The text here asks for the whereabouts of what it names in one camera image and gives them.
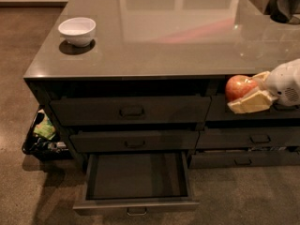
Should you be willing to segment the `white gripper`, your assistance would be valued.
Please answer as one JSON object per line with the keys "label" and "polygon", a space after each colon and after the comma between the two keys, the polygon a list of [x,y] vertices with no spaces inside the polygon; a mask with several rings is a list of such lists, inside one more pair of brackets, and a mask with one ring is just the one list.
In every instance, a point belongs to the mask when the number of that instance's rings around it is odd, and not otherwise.
{"label": "white gripper", "polygon": [[263,82],[266,90],[229,102],[234,113],[256,113],[268,110],[276,102],[283,106],[300,105],[300,59],[284,63],[271,72],[264,71],[252,77]]}

